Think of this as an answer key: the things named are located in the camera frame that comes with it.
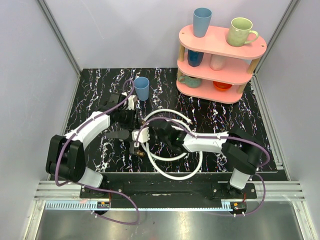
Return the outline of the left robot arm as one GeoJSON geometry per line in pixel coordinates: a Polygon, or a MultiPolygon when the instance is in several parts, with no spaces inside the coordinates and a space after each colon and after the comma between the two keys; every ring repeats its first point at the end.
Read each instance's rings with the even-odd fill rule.
{"type": "Polygon", "coordinates": [[[132,131],[138,128],[136,95],[112,94],[81,125],[65,135],[54,135],[49,143],[45,170],[56,179],[90,186],[97,198],[108,193],[107,180],[86,164],[85,149],[104,130],[113,124],[122,129],[109,132],[107,139],[133,142],[132,131]]]}

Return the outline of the black spray gun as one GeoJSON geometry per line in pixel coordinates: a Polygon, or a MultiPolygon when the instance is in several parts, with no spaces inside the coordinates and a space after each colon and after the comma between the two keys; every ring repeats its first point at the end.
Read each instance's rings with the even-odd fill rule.
{"type": "Polygon", "coordinates": [[[131,155],[144,157],[145,153],[140,150],[139,143],[135,144],[135,140],[132,135],[133,131],[138,130],[141,126],[139,120],[134,117],[127,122],[122,120],[117,124],[120,129],[106,133],[106,138],[123,140],[124,142],[129,143],[129,153],[131,155]]]}

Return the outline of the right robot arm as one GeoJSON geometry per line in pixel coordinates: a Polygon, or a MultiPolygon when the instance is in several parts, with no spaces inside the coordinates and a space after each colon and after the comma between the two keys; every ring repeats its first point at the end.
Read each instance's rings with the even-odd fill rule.
{"type": "Polygon", "coordinates": [[[228,195],[239,198],[245,192],[247,181],[261,167],[261,157],[269,153],[257,140],[240,128],[220,133],[191,133],[178,130],[167,120],[155,120],[148,125],[151,136],[166,144],[176,154],[206,152],[226,157],[226,169],[232,172],[227,185],[228,195]]]}

